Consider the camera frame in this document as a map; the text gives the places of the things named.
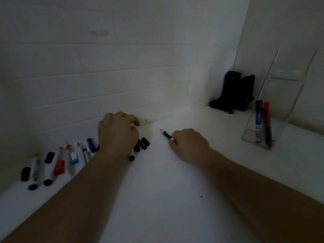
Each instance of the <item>white countertop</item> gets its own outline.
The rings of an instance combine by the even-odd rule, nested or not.
[[[269,151],[241,140],[249,114],[203,107],[140,126],[151,145],[125,175],[100,242],[258,242],[200,171],[176,157],[160,129],[193,128],[226,157],[324,203],[324,137],[287,125]],[[0,239],[68,181],[61,176],[35,191],[17,181],[0,197]]]

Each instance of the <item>blue marker cap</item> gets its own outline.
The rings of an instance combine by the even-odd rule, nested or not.
[[[95,153],[97,151],[97,149],[96,149],[95,145],[93,144],[92,139],[88,138],[87,142],[89,144],[89,148],[90,148],[91,152]]]

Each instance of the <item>marker holder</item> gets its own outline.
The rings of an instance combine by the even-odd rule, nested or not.
[[[253,110],[242,135],[242,140],[251,142],[259,147],[263,147],[269,150],[273,149],[273,147],[275,146],[276,142],[284,131],[291,114],[294,111],[294,107],[304,86],[304,79],[306,78],[308,68],[316,53],[316,49],[308,51],[304,48],[298,48],[297,51],[303,51],[303,54],[305,54],[307,51],[309,60],[307,61],[306,65],[294,65],[294,70],[289,71],[289,68],[285,70],[284,66],[278,63],[278,61],[283,61],[278,59],[280,51],[281,49],[278,48],[268,71],[267,77],[265,78],[261,87],[259,96],[255,99],[255,101],[262,100],[263,103],[270,102],[271,133],[273,140],[272,146],[268,147],[265,144],[265,127],[263,121],[261,142],[256,142],[255,101],[251,102]],[[288,57],[287,50],[284,50],[284,52],[281,53],[281,57],[283,56]],[[278,73],[283,71],[285,72],[284,75],[287,78],[278,76]]]

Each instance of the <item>clear plastic stand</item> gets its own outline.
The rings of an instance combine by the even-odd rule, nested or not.
[[[267,149],[272,149],[275,146],[294,111],[295,104],[304,86],[303,81],[315,53],[316,49],[310,50],[309,48],[297,48],[293,52],[278,48],[257,98],[257,100],[263,102],[270,102],[272,146],[268,147],[265,144],[264,126],[261,142],[256,142],[255,104],[243,132],[242,140]],[[287,67],[284,65],[285,58],[291,59]]]

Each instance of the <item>hand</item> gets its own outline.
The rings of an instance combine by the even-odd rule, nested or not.
[[[171,149],[185,162],[203,166],[210,160],[212,149],[208,141],[193,129],[174,131],[169,140]]]
[[[135,147],[139,134],[134,123],[140,125],[140,121],[134,115],[123,112],[116,114],[107,113],[98,124],[98,137],[100,151],[103,158],[118,159],[129,154]]]

